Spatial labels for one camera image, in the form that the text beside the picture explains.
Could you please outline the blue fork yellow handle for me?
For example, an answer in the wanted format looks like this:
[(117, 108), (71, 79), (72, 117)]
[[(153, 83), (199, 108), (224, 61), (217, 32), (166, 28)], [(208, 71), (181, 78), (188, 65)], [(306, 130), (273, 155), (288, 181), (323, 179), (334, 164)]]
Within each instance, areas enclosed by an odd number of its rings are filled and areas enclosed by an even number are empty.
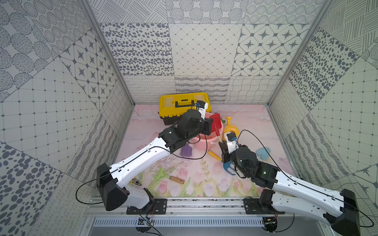
[(213, 157), (214, 159), (216, 159), (217, 161), (219, 161), (221, 164), (222, 164), (222, 167), (223, 169), (229, 173), (230, 175), (232, 176), (236, 176), (236, 172), (235, 172), (235, 169), (231, 166), (232, 162), (227, 162), (227, 163), (224, 163), (222, 158), (219, 157), (217, 154), (215, 154), (213, 151), (209, 150), (207, 151), (207, 153)]

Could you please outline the red shovel wooden handle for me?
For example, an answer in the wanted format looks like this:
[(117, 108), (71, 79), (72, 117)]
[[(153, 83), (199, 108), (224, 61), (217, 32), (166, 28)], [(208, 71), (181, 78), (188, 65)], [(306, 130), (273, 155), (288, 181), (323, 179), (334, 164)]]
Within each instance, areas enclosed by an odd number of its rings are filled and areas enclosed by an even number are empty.
[(210, 119), (213, 120), (211, 132), (215, 133), (217, 136), (220, 136), (220, 129), (222, 128), (222, 121), (221, 121), (220, 114), (218, 113), (213, 114), (210, 116)]

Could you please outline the pink plastic bucket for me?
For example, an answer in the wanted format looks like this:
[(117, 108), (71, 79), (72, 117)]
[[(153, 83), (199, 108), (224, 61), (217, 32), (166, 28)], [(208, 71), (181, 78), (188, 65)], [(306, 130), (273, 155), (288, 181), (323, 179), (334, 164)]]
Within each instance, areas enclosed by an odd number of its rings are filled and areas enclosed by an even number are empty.
[(212, 149), (213, 147), (218, 145), (218, 137), (215, 132), (212, 132), (210, 136), (204, 136), (203, 134), (200, 134), (200, 138), (194, 137), (191, 140), (189, 140), (190, 143), (193, 144), (193, 147), (198, 150), (206, 150), (206, 149)]

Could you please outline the yellow watering can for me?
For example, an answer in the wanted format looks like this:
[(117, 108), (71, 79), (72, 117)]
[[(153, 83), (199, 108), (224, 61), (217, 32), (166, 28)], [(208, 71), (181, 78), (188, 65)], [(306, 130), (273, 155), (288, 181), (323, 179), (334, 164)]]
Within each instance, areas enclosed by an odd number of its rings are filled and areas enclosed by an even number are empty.
[(226, 126), (224, 127), (224, 129), (223, 129), (223, 135), (221, 136), (223, 141), (226, 140), (225, 137), (224, 137), (224, 135), (226, 133), (233, 132), (233, 133), (235, 133), (235, 135), (236, 135), (237, 138), (240, 135), (239, 129), (236, 126), (234, 126), (234, 125), (231, 124), (231, 119), (232, 119), (232, 117), (226, 117), (226, 120), (227, 120)]

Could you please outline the purple shovel pink handle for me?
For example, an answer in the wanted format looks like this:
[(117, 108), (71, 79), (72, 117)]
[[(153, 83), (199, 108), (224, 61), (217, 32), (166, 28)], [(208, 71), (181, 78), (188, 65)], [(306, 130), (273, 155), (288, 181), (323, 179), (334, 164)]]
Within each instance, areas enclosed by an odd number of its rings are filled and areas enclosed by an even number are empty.
[(192, 156), (192, 147), (189, 144), (186, 144), (181, 148), (180, 155), (182, 157), (191, 157)]

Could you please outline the green rake wooden handle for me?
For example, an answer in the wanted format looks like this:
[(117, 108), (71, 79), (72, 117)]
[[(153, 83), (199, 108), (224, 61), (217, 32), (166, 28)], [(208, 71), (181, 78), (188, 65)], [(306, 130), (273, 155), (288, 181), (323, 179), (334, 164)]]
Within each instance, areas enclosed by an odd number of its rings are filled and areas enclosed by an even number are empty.
[(156, 181), (159, 181), (159, 180), (164, 179), (164, 178), (168, 178), (171, 181), (176, 182), (178, 184), (184, 184), (185, 183), (185, 181), (183, 179), (180, 179), (178, 177), (174, 177), (174, 176), (170, 176), (170, 175), (166, 174), (164, 172), (164, 168), (162, 168), (162, 167), (159, 167), (159, 170), (157, 171), (156, 175), (153, 176), (153, 178)]

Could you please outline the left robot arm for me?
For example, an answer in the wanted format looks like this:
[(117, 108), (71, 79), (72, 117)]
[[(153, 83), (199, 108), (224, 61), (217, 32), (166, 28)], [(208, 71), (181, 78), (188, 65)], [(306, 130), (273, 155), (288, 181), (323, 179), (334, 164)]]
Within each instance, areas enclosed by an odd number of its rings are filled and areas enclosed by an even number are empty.
[(153, 195), (146, 188), (130, 186), (129, 182), (153, 163), (184, 147), (189, 140), (200, 134), (210, 135), (212, 123), (211, 118), (190, 109), (132, 156), (110, 166), (105, 163), (98, 166), (96, 187), (105, 209), (112, 211), (125, 204), (149, 213), (155, 203)]

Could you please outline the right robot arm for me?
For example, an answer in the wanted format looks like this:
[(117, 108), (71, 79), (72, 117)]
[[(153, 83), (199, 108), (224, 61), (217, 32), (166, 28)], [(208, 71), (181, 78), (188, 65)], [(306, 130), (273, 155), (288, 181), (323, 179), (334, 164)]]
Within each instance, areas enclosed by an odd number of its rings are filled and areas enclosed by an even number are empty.
[(263, 188), (259, 206), (267, 214), (292, 212), (330, 226), (342, 236), (359, 236), (361, 226), (354, 192), (322, 188), (298, 179), (278, 167), (259, 161), (246, 145), (219, 143), (222, 160), (235, 172)]

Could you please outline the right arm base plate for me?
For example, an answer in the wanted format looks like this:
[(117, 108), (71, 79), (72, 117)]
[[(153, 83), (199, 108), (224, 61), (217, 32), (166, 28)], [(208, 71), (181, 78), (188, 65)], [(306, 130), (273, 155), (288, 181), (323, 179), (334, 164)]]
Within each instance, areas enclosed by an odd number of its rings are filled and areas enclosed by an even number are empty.
[(285, 214), (284, 211), (274, 209), (270, 203), (260, 203), (260, 199), (257, 198), (246, 197), (243, 199), (243, 204), (246, 214)]

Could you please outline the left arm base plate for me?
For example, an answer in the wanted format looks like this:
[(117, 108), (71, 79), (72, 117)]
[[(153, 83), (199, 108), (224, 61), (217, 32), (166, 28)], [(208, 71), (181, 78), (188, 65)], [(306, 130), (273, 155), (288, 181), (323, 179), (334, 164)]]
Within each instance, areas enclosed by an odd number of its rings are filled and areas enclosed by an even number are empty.
[(127, 215), (148, 215), (148, 214), (157, 214), (165, 215), (167, 208), (168, 199), (165, 198), (155, 198), (153, 201), (150, 201), (142, 209), (138, 209), (134, 206), (129, 206), (127, 209)]

